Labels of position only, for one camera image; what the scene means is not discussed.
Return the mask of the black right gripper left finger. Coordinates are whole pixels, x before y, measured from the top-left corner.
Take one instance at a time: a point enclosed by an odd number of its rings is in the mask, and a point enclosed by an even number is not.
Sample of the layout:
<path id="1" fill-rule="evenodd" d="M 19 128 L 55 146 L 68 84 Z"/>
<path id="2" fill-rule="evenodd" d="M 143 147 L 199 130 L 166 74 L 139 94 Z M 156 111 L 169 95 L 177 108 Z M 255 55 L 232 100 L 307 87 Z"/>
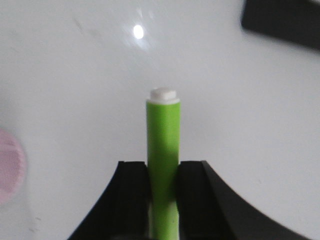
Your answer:
<path id="1" fill-rule="evenodd" d="M 71 240 L 148 240 L 151 188 L 143 161 L 120 161 Z"/>

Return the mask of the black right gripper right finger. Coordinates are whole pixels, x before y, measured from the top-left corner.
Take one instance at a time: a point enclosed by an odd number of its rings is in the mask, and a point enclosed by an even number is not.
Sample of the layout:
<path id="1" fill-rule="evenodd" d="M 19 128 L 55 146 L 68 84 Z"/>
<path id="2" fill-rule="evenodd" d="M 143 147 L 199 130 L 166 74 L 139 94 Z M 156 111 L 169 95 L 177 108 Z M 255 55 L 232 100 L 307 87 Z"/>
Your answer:
<path id="1" fill-rule="evenodd" d="M 315 240 L 317 195 L 298 183 L 228 183 L 205 160 L 178 166 L 176 198 L 182 240 Z"/>

